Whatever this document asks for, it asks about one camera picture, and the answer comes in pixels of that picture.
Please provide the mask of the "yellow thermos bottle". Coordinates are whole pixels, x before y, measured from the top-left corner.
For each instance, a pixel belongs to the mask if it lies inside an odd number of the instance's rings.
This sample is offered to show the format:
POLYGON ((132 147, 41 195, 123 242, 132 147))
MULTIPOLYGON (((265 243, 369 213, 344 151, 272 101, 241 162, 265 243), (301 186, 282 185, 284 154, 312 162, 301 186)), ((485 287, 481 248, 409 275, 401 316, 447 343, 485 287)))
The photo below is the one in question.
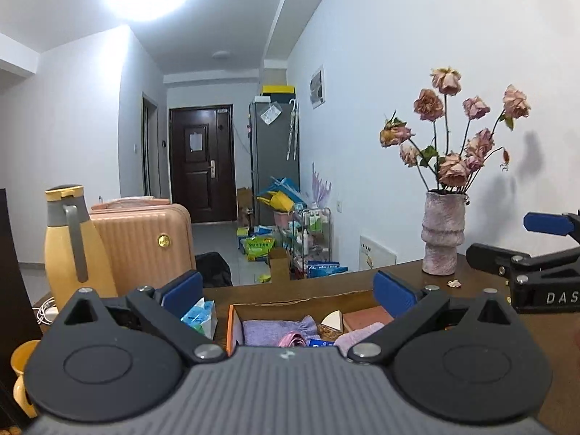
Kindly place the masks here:
POLYGON ((101 298, 117 297, 103 241, 84 201, 84 187, 51 187, 45 198, 44 265, 56 307, 63 309, 81 288, 91 288, 101 298))

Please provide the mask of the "yellow cup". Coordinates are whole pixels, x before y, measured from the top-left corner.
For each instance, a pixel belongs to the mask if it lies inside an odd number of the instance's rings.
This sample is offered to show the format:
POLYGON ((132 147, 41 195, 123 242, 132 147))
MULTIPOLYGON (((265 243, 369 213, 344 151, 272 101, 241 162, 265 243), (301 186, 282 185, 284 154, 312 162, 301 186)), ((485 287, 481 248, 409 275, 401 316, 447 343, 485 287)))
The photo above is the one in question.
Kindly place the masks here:
POLYGON ((12 353, 10 364, 12 370, 16 373, 17 380, 13 388, 13 397, 18 406, 26 413, 29 418, 36 418, 36 408, 29 401, 28 393, 26 393, 26 386, 24 380, 24 372, 26 364, 30 356, 36 349, 39 340, 31 340, 18 346, 12 353))

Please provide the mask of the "dark brown door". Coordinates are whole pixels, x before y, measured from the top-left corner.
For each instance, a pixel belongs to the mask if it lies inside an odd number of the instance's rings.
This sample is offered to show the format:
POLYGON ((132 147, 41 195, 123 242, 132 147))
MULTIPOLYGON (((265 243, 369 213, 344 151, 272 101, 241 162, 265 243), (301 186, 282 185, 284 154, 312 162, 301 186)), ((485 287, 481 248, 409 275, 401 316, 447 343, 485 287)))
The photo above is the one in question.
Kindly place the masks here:
POLYGON ((237 217, 233 107, 169 110, 171 194, 194 223, 237 217))

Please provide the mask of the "black bag on floor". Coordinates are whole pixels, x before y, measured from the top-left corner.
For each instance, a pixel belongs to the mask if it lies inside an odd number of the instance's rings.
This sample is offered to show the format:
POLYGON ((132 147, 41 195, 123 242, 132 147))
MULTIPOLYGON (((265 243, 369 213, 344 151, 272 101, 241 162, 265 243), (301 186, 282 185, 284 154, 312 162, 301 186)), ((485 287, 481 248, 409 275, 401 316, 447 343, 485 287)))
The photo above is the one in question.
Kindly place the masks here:
POLYGON ((233 286, 230 267, 218 252, 198 254, 195 258, 196 271, 203 277, 203 288, 233 286))

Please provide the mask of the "blue pocket tissue pack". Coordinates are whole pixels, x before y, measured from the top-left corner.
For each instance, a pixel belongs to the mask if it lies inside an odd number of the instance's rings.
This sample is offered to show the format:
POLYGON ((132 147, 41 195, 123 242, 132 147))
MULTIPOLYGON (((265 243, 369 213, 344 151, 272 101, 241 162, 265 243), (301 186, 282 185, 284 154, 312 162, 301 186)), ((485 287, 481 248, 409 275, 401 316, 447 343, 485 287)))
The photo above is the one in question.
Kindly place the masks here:
POLYGON ((320 339, 310 339, 308 346, 312 348, 332 347, 334 342, 324 341, 320 339))

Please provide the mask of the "grey refrigerator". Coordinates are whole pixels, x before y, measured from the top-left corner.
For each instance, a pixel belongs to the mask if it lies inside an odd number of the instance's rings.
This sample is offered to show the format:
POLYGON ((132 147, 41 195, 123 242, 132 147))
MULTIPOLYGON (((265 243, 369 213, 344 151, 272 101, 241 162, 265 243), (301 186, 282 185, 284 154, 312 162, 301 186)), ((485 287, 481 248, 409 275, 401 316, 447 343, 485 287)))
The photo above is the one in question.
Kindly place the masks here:
POLYGON ((281 113, 269 125, 261 119, 268 107, 268 103, 252 102, 249 105, 254 222, 263 226, 274 225, 272 209, 258 201, 260 194, 270 191, 272 179, 287 178, 295 187, 300 187, 300 155, 293 159, 293 154, 290 154, 290 159, 286 159, 292 106, 282 103, 281 113))

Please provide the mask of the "lilac knitted pouch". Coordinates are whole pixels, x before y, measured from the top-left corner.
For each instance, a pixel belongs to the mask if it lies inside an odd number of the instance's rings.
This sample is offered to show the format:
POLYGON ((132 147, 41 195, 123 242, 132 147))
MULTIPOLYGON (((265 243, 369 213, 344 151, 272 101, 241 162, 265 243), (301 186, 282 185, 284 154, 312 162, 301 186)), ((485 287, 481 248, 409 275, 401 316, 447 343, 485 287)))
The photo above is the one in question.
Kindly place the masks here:
POLYGON ((320 338, 316 321, 309 315, 298 321, 246 320, 242 326, 246 346, 277 347, 280 339, 289 332, 299 332, 312 339, 320 338))

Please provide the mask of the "pink fluffy cloth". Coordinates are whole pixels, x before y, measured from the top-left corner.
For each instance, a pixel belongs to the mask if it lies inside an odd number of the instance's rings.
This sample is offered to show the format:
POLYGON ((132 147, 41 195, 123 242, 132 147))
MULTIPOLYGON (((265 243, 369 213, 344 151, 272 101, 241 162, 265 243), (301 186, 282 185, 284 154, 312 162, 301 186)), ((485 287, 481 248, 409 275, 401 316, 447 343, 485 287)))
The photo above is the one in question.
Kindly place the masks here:
POLYGON ((335 346, 341 352, 342 356, 347 356, 349 349, 353 346, 359 344, 370 335, 375 332, 380 331, 384 328, 384 325, 380 322, 375 322, 369 326, 361 329, 356 329, 339 336, 335 341, 333 346, 335 346))

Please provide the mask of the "small cardboard box on floor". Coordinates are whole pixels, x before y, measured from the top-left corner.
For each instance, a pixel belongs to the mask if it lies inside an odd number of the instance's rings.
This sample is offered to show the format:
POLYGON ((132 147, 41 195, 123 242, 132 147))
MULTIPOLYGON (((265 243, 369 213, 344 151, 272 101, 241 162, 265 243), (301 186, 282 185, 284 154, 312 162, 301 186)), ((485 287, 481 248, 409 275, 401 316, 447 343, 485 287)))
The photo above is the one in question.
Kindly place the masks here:
POLYGON ((268 266, 273 285, 290 281, 290 258, 284 248, 271 248, 268 252, 268 266))

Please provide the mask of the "cardboard box orange rim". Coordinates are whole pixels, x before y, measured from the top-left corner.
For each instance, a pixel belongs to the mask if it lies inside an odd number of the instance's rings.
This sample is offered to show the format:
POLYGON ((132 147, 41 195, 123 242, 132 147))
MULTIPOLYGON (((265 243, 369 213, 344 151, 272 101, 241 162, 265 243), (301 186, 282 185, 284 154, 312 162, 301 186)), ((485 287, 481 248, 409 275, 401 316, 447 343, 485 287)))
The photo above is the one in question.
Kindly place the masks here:
POLYGON ((291 332, 332 342, 336 334, 391 323, 425 294, 396 286, 289 302, 233 303, 228 308, 225 349, 232 353, 237 346, 276 347, 291 332))

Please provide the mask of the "pink satin cloth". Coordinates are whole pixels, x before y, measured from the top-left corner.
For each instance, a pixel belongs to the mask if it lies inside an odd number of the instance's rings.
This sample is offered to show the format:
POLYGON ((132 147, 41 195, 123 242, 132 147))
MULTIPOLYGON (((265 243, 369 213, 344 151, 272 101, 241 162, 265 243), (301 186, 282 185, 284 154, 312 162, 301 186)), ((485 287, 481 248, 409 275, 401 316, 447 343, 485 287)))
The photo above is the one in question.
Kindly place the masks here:
POLYGON ((311 339, 299 332, 289 332, 280 339, 277 346, 280 348, 307 347, 311 339))

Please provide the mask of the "pink layered sponge block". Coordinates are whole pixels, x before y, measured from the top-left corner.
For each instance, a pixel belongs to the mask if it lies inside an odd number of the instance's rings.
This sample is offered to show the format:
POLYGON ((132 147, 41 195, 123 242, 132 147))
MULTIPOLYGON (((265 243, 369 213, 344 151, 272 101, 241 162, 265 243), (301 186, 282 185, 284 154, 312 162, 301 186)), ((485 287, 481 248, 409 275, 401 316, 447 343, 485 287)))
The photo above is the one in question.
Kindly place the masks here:
POLYGON ((382 306, 379 305, 344 313, 342 315, 342 320, 344 330, 346 332, 352 332, 366 328, 374 323, 387 325, 388 323, 391 323, 394 318, 382 306))

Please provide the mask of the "pink textured vase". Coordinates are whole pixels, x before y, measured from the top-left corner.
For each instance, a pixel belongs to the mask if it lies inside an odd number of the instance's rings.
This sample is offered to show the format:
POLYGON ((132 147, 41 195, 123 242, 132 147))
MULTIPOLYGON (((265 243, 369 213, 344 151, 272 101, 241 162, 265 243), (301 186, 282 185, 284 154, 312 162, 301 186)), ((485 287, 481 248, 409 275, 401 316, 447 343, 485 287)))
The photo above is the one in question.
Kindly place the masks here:
POLYGON ((464 243, 465 194, 426 194, 421 239, 425 243, 422 269, 432 276, 451 276, 457 266, 457 248, 464 243))

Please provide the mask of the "green snack bag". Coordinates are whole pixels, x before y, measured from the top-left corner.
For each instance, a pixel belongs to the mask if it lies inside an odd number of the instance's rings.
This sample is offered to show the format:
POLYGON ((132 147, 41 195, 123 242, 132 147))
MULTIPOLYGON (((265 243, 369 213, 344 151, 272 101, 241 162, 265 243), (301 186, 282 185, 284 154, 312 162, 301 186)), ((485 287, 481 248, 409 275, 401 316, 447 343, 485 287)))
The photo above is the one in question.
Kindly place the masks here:
POLYGON ((275 239, 271 236, 254 236, 242 241, 247 261, 267 261, 275 239))

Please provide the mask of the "white wedge sponge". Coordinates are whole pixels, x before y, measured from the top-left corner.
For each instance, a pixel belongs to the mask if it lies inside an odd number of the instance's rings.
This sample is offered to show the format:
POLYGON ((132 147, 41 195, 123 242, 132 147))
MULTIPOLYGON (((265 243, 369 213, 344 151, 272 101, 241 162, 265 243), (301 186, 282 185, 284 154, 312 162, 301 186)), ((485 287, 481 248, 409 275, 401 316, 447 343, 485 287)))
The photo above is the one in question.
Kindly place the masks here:
POLYGON ((323 320, 322 325, 337 332, 343 332, 343 315, 340 310, 330 312, 323 320))

